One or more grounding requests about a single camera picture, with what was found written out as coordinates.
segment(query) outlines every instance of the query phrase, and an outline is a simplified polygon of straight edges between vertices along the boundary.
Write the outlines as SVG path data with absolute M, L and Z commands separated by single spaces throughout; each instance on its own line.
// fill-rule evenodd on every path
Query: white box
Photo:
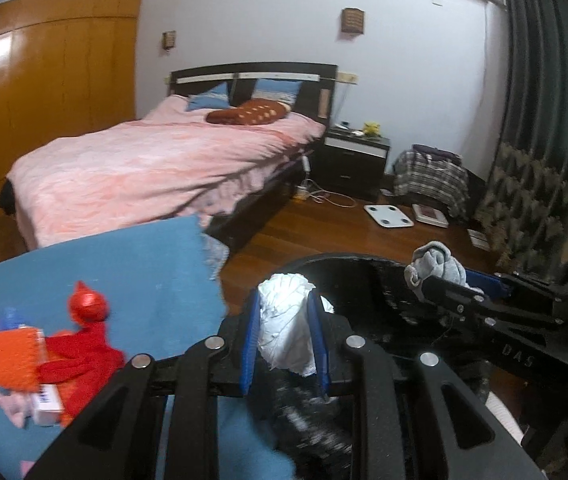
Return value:
M 33 422 L 38 426 L 57 424 L 59 416 L 64 412 L 58 388 L 54 384 L 42 384 L 38 394 L 30 394 L 30 402 L 33 406 Z

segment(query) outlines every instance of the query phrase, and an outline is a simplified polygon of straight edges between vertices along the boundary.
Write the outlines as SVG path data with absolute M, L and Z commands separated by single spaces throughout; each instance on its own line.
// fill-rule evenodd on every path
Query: bed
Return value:
M 171 74 L 169 96 L 147 117 L 56 139 L 19 159 L 8 179 L 29 249 L 172 216 L 198 214 L 239 250 L 289 199 L 329 124 L 337 67 L 264 62 Z M 232 106 L 257 79 L 301 81 L 285 118 L 261 126 L 205 122 L 186 96 L 228 81 Z

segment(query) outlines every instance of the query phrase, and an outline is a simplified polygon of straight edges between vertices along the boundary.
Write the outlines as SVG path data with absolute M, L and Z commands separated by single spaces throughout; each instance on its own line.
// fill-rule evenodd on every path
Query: pink comforter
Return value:
M 230 213 L 283 155 L 323 131 L 295 113 L 264 126 L 208 124 L 209 110 L 186 112 L 186 103 L 168 97 L 141 121 L 56 139 L 17 160 L 8 178 L 29 248 L 174 215 Z

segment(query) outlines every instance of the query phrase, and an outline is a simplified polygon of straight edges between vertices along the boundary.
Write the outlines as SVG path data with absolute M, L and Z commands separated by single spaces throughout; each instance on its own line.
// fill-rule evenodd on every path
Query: orange knitted item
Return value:
M 41 346 L 37 328 L 0 332 L 0 387 L 18 392 L 38 392 Z
M 78 325 L 104 321 L 109 315 L 106 298 L 84 282 L 75 283 L 75 291 L 68 298 L 68 311 Z

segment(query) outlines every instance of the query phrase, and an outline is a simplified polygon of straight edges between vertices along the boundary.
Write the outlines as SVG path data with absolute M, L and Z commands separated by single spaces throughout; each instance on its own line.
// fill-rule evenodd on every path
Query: cable cord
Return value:
M 354 198 L 352 198 L 348 195 L 344 195 L 342 193 L 335 193 L 335 192 L 332 192 L 332 191 L 326 191 L 325 189 L 323 189 L 323 187 L 321 187 L 319 184 L 317 184 L 314 180 L 311 180 L 310 178 L 308 178 L 308 173 L 306 173 L 306 178 L 304 180 L 302 180 L 301 186 L 306 188 L 306 190 L 308 191 L 308 196 L 311 198 L 311 200 L 314 200 L 315 202 L 317 202 L 319 204 L 322 204 L 324 202 L 328 202 L 330 204 L 336 205 L 337 207 L 346 207 L 346 208 L 357 207 L 357 202 L 355 201 Z M 333 200 L 331 200 L 331 196 L 342 196 L 342 197 L 350 200 L 350 202 L 352 202 L 352 204 L 345 205 L 345 204 L 339 204 L 337 202 L 333 202 Z
M 349 95 L 349 90 L 350 90 L 350 84 L 348 84 L 346 86 L 346 88 L 344 88 L 344 91 L 341 94 L 341 101 L 339 102 L 339 105 L 337 105 L 337 109 L 336 109 L 335 113 L 333 114 L 333 116 L 335 118 L 335 124 L 337 124 L 337 121 L 339 120 L 339 114 L 341 113 L 341 109 L 344 105 L 344 102 L 346 102 L 346 97 L 348 97 L 348 95 Z

